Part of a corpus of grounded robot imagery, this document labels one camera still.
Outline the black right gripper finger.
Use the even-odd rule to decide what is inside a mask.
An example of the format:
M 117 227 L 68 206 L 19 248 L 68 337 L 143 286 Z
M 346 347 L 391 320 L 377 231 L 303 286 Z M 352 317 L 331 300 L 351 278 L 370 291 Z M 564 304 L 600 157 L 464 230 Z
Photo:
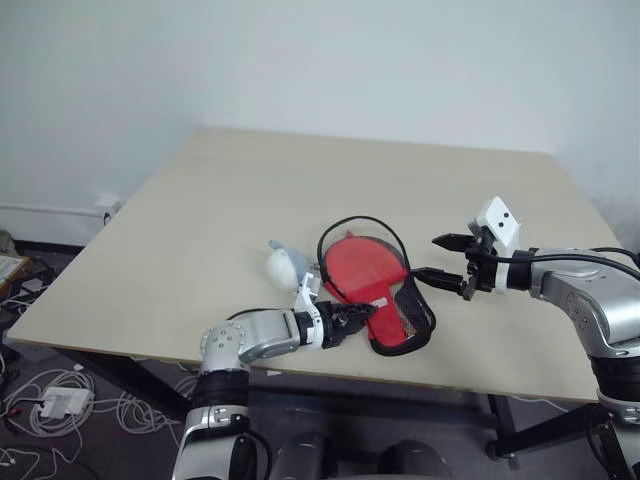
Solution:
M 475 244 L 475 237 L 467 234 L 446 233 L 435 237 L 432 243 L 447 251 L 465 253 Z
M 453 292 L 459 296 L 464 294 L 467 282 L 462 275 L 446 272 L 442 269 L 422 267 L 410 271 L 412 277 L 430 287 Z

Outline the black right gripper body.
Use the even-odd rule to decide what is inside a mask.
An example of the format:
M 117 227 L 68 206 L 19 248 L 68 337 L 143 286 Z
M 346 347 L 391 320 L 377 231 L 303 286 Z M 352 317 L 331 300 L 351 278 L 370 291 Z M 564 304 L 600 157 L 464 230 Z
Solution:
M 464 251 L 467 263 L 467 284 L 462 297 L 470 301 L 477 291 L 490 293 L 495 288 L 498 262 L 495 238 L 488 228 L 481 228 Z

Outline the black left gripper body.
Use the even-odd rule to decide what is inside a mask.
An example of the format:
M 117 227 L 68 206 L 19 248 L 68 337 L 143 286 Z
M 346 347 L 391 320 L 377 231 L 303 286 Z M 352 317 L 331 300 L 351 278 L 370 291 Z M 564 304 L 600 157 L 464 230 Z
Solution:
M 329 349 L 339 346 L 347 337 L 344 335 L 344 326 L 348 320 L 342 320 L 337 313 L 339 306 L 343 304 L 322 301 L 317 303 L 317 309 L 321 315 L 323 324 L 322 348 Z

